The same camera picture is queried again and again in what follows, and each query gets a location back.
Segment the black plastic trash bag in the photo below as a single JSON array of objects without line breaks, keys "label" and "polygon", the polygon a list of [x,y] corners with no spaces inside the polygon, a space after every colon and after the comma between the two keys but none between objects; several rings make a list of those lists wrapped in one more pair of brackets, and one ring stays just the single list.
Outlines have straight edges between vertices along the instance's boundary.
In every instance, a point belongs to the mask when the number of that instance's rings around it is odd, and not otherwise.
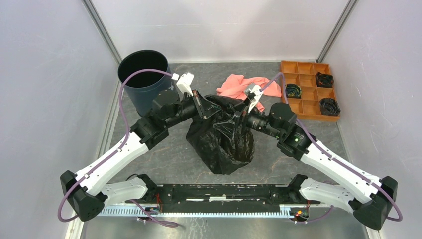
[{"label": "black plastic trash bag", "polygon": [[206,95],[205,98],[221,110],[208,119],[194,117],[186,140],[212,173],[230,175],[253,160],[253,134],[250,129],[239,127],[234,138],[229,139],[213,125],[231,119],[234,106],[242,100],[218,95]]}]

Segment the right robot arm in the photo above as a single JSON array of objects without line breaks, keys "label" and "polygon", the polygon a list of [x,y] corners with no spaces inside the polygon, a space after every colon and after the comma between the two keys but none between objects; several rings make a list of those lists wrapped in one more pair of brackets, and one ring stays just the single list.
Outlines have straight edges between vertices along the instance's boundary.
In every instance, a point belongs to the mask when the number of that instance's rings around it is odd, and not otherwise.
[{"label": "right robot arm", "polygon": [[298,175],[293,180],[295,185],[287,190],[291,202],[307,199],[330,204],[374,230],[380,230],[386,220],[400,222],[403,219],[396,204],[397,180],[372,175],[334,153],[297,121],[297,115],[288,104],[273,104],[268,115],[255,112],[243,103],[231,107],[230,111],[233,113],[228,120],[214,124],[227,138],[234,139],[237,130],[244,128],[269,135],[278,140],[277,147],[283,154],[335,181],[332,185]]}]

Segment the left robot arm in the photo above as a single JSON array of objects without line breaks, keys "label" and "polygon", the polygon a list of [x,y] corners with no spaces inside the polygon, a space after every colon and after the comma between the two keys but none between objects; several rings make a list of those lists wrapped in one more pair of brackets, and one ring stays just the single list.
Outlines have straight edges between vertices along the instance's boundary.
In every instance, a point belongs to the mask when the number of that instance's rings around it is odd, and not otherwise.
[{"label": "left robot arm", "polygon": [[147,153],[168,135],[168,129],[190,118],[208,119],[220,106],[193,90],[190,95],[163,90],[118,144],[96,161],[76,173],[69,170],[60,176],[64,200],[82,222],[96,217],[103,208],[132,199],[150,203],[156,189],[141,178],[109,184],[109,180],[136,158]]}]

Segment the rolled trash bag with yellow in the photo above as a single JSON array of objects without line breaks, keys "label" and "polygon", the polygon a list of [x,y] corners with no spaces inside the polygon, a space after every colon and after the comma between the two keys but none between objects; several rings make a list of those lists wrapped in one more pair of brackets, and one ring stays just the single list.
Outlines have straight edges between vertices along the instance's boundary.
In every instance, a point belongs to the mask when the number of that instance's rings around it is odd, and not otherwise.
[{"label": "rolled trash bag with yellow", "polygon": [[299,85],[288,83],[285,86],[285,92],[288,98],[300,99],[302,96],[302,89]]}]

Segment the rolled trash bag bottom right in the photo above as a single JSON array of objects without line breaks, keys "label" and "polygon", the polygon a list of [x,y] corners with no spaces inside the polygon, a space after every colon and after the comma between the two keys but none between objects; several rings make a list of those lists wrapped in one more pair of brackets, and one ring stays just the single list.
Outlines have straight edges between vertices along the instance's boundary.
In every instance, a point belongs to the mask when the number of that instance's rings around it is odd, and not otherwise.
[{"label": "rolled trash bag bottom right", "polygon": [[319,102],[322,115],[338,116],[341,112],[338,102],[334,98],[323,98]]}]

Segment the rolled trash bag top right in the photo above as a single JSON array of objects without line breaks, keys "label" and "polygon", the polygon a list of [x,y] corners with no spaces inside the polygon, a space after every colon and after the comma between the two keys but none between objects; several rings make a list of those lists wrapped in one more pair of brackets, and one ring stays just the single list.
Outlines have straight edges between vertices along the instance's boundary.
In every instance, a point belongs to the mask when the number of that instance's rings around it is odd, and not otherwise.
[{"label": "rolled trash bag top right", "polygon": [[316,84],[318,87],[333,88],[333,84],[334,84],[333,75],[317,72]]}]

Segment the pink crumpled cloth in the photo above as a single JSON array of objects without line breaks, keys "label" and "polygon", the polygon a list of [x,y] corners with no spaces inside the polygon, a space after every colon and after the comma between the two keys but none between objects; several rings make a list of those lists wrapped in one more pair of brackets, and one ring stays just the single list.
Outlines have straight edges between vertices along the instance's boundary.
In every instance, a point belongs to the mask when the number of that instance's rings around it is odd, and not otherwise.
[{"label": "pink crumpled cloth", "polygon": [[[217,95],[231,97],[234,99],[245,100],[244,90],[252,83],[260,87],[264,87],[270,80],[265,77],[245,78],[243,75],[231,74],[221,87],[217,88]],[[282,96],[281,87],[275,81],[272,82],[264,91],[263,95],[278,97]]]}]

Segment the orange wooden compartment tray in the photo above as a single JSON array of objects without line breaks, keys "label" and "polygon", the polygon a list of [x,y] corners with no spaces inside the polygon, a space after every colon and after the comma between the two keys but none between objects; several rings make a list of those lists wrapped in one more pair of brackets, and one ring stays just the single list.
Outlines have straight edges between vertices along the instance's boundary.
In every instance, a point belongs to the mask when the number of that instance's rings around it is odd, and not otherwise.
[{"label": "orange wooden compartment tray", "polygon": [[301,120],[337,122],[340,115],[323,115],[320,110],[320,101],[323,98],[337,99],[335,88],[320,87],[317,85],[317,73],[332,74],[329,64],[316,62],[299,62],[282,60],[280,71],[284,74],[286,84],[295,84],[302,90],[299,98],[288,97],[293,112]]}]

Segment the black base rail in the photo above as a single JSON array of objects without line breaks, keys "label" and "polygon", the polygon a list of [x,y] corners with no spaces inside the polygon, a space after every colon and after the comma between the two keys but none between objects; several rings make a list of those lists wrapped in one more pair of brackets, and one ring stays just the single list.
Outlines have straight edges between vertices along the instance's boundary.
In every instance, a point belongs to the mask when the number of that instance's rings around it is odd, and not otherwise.
[{"label": "black base rail", "polygon": [[264,213],[308,203],[294,186],[278,184],[163,184],[136,200],[163,213]]}]

